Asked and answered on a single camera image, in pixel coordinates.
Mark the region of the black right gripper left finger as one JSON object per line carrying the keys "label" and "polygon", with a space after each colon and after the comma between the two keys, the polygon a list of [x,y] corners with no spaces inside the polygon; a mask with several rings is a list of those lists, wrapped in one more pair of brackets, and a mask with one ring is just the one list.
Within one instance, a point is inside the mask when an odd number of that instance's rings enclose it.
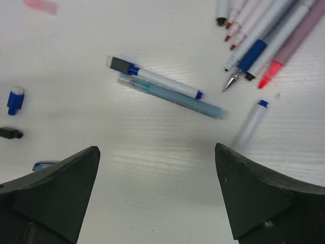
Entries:
{"label": "black right gripper left finger", "polygon": [[1,184],[1,243],[77,243],[100,162],[97,146]]}

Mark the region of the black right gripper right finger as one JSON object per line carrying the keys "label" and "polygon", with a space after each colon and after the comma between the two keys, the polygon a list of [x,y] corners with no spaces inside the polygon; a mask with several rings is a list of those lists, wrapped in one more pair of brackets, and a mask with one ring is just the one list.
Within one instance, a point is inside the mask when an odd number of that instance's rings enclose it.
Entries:
{"label": "black right gripper right finger", "polygon": [[324,187],[281,174],[220,143],[215,165],[239,243],[324,243]]}

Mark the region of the blue pen cap white end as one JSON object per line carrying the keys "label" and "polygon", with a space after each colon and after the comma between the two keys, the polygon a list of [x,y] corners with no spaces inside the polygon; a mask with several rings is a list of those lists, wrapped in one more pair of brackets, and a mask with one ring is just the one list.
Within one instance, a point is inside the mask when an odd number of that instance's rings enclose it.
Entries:
{"label": "blue pen cap white end", "polygon": [[15,115],[22,108],[23,100],[24,89],[20,86],[13,87],[7,102],[8,115]]}

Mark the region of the light blue highlighter pen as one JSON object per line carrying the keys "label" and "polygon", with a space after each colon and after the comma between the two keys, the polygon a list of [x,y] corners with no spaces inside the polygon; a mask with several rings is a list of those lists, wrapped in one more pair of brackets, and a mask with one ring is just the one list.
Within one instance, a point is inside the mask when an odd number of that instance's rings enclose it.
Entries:
{"label": "light blue highlighter pen", "polygon": [[228,114],[226,110],[220,107],[200,100],[195,100],[147,80],[138,79],[134,76],[120,74],[118,77],[118,82],[143,93],[155,96],[215,119],[225,119]]}

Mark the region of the blue gel pen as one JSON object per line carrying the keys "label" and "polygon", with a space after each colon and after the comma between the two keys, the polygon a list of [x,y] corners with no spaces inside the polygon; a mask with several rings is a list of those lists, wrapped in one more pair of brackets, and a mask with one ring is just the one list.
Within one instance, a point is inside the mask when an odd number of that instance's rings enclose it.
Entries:
{"label": "blue gel pen", "polygon": [[231,85],[233,85],[241,76],[246,74],[249,68],[254,64],[262,52],[270,44],[271,40],[275,37],[279,29],[286,23],[287,19],[298,7],[298,5],[303,1],[295,1],[279,16],[277,21],[274,23],[268,32],[261,35],[259,39],[249,48],[249,50],[244,54],[241,60],[233,67],[235,70],[226,82],[223,91],[228,90]]}

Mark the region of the white marker black cap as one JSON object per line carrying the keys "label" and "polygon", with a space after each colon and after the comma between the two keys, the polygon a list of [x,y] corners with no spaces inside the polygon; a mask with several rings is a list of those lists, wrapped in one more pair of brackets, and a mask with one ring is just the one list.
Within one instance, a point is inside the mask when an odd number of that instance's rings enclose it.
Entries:
{"label": "white marker black cap", "polygon": [[298,7],[287,19],[286,23],[276,33],[275,37],[271,40],[267,48],[246,72],[246,80],[251,81],[259,74],[261,69],[272,59],[284,42],[293,33],[314,3],[315,1],[303,1],[298,5]]}

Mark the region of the white pen black tip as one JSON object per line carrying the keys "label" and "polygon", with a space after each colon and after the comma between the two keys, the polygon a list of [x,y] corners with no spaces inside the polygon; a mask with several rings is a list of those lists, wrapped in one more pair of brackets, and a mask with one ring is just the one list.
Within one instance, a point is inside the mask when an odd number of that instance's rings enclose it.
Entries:
{"label": "white pen black tip", "polygon": [[217,26],[224,26],[232,6],[231,0],[217,0],[216,6],[216,24]]}

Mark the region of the pink highlighter pen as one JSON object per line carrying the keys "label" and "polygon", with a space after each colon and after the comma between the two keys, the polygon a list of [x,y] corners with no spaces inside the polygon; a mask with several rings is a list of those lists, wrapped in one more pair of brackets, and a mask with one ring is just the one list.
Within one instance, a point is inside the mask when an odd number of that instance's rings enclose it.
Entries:
{"label": "pink highlighter pen", "polygon": [[277,73],[286,65],[293,54],[309,36],[324,15],[324,0],[316,1],[309,13],[304,17],[291,36],[282,45],[259,82],[258,88],[263,89]]}

